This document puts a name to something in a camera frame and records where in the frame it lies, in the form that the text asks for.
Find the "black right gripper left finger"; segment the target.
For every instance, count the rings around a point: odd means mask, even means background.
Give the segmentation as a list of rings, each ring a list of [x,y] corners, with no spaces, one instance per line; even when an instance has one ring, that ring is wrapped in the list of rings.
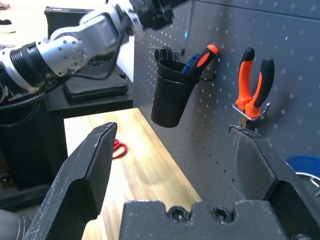
[[[24,235],[25,240],[80,240],[101,213],[117,123],[94,128],[63,162]]]

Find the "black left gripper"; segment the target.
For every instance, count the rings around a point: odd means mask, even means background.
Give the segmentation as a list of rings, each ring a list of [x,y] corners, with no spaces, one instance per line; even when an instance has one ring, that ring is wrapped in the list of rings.
[[[167,0],[130,0],[144,30],[160,30],[173,22],[173,8]]]

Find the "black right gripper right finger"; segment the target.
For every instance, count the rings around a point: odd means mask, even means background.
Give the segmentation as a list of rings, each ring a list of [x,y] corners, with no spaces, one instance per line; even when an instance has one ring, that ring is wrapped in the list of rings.
[[[248,200],[270,203],[290,239],[320,238],[320,205],[269,140],[247,128],[231,125],[235,168]]]

